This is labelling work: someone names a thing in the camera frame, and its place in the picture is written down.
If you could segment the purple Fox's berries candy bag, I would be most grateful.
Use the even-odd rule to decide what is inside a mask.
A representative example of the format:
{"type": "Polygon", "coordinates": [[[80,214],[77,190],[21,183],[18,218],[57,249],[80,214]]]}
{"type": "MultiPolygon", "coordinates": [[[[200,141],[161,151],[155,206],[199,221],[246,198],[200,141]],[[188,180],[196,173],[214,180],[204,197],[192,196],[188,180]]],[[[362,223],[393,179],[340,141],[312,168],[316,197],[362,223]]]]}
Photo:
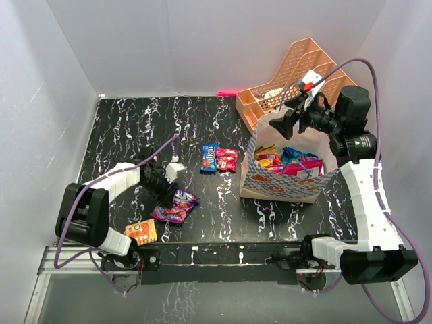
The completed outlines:
{"type": "Polygon", "coordinates": [[[157,206],[150,213],[150,216],[158,221],[182,224],[198,201],[199,197],[195,194],[183,188],[178,188],[173,196],[172,207],[157,206]]]}

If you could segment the blue snack bag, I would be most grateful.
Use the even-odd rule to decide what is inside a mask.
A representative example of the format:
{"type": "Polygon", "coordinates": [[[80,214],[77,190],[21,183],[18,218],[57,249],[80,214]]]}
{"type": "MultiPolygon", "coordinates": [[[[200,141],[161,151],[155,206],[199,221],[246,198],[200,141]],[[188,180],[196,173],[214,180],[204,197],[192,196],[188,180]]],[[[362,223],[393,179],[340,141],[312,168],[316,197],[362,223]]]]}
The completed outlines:
{"type": "Polygon", "coordinates": [[[287,146],[283,149],[283,153],[280,159],[284,165],[293,163],[299,163],[304,165],[306,162],[319,160],[318,156],[312,153],[304,153],[290,146],[287,146]]]}

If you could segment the orange Fox's fruits candy bag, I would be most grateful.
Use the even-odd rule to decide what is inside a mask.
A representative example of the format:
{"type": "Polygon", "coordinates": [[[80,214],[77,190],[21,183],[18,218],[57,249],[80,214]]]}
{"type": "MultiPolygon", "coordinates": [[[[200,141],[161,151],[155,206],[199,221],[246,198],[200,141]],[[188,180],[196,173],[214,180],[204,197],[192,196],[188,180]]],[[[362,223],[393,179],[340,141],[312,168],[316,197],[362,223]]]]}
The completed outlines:
{"type": "Polygon", "coordinates": [[[254,159],[257,160],[263,167],[277,167],[283,165],[279,155],[277,154],[276,146],[273,144],[267,147],[260,147],[254,152],[254,159]]]}

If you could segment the blue checkered paper bag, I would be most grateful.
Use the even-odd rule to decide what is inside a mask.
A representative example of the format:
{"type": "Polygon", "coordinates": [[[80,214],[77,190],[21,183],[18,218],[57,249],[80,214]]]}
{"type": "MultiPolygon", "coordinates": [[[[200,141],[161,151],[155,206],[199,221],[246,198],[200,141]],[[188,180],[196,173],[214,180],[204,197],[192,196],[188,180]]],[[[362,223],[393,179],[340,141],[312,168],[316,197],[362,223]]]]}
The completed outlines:
{"type": "Polygon", "coordinates": [[[299,134],[296,122],[287,140],[269,125],[286,112],[280,103],[257,122],[241,163],[242,198],[313,203],[338,172],[328,135],[312,128],[299,134]]]}

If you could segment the magenta snack bag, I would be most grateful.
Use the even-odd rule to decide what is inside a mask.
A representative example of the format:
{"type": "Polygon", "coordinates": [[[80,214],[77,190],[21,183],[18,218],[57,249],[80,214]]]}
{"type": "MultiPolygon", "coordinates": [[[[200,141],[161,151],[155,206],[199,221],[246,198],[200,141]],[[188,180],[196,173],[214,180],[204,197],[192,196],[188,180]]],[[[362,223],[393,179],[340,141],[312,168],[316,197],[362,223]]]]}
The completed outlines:
{"type": "Polygon", "coordinates": [[[317,161],[306,162],[304,165],[293,163],[267,168],[268,171],[288,176],[296,176],[299,178],[314,178],[320,176],[323,173],[322,169],[323,161],[321,159],[317,161]]]}

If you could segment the blue M&M's packet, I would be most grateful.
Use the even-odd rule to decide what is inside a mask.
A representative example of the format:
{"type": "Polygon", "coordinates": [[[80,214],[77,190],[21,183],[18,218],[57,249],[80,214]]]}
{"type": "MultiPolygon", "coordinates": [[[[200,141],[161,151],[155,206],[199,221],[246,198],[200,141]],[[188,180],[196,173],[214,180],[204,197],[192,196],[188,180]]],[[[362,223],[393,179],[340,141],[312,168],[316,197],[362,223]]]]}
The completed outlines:
{"type": "Polygon", "coordinates": [[[200,167],[201,172],[217,171],[216,150],[218,148],[219,145],[215,142],[209,142],[202,145],[202,163],[200,167]]]}

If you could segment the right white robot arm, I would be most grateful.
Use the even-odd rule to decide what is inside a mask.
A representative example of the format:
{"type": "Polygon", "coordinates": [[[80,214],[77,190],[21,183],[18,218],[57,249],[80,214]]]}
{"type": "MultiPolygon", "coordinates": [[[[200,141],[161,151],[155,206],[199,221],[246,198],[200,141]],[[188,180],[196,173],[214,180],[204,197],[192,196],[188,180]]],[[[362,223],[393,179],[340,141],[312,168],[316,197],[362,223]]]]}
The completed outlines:
{"type": "Polygon", "coordinates": [[[269,125],[290,139],[294,126],[303,133],[308,127],[329,137],[329,147],[350,193],[358,230],[356,244],[329,235],[313,234],[303,239],[300,251],[290,258],[307,267],[333,265],[348,284],[394,282],[414,268],[419,259],[405,248],[397,230],[386,217],[379,164],[375,162],[377,138],[366,130],[371,101],[368,90],[348,85],[340,90],[335,107],[312,83],[286,101],[284,116],[269,125]]]}

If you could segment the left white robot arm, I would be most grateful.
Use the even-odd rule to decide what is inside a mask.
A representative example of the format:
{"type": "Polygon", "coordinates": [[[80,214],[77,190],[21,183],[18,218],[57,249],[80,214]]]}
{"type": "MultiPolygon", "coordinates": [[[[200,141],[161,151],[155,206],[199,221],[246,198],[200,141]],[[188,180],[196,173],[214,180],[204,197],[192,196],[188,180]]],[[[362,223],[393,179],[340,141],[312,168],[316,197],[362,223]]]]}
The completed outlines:
{"type": "Polygon", "coordinates": [[[113,169],[85,184],[71,183],[64,192],[55,234],[60,242],[70,240],[115,255],[124,269],[139,262],[137,243],[109,225],[109,206],[129,188],[141,186],[156,202],[170,208],[178,189],[176,179],[185,166],[174,156],[166,166],[156,161],[153,152],[143,161],[118,163],[113,169]]]}

